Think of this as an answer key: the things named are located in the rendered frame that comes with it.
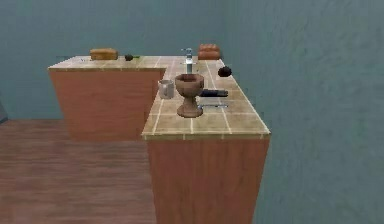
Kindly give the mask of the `brown wooden goblet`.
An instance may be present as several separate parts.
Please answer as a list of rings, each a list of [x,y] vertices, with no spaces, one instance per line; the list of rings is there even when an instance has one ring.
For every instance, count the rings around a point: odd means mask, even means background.
[[[197,105],[196,97],[204,88],[204,77],[199,74],[180,74],[175,77],[177,92],[184,98],[177,114],[184,118],[196,118],[203,114]]]

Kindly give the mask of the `grey metal mug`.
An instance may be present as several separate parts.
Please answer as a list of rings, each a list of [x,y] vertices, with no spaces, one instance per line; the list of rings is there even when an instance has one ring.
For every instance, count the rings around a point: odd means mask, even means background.
[[[159,80],[158,92],[161,99],[172,99],[174,97],[174,82],[172,80]]]

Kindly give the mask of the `silver sink faucet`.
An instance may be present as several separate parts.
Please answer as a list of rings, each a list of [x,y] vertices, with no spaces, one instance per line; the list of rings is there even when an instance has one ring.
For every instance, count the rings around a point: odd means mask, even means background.
[[[191,48],[183,48],[183,51],[186,53],[186,59],[184,64],[186,65],[186,73],[192,74],[193,73],[193,65],[195,62],[193,61],[193,55],[192,55],[192,49]]]

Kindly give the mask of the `reddish brown bread loaf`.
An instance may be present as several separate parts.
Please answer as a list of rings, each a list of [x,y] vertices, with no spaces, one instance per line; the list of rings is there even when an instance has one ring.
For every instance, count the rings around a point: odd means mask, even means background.
[[[199,46],[199,60],[219,60],[220,58],[220,48],[216,44],[201,44]]]

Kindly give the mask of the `tiled wooden kitchen counter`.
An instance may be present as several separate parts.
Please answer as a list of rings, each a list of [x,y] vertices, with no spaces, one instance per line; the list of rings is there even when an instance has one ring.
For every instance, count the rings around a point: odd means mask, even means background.
[[[181,96],[164,100],[157,83],[186,71],[181,56],[94,61],[75,56],[48,69],[75,140],[144,141],[157,224],[251,224],[271,133],[221,60],[196,60],[206,88],[198,118],[182,118]]]

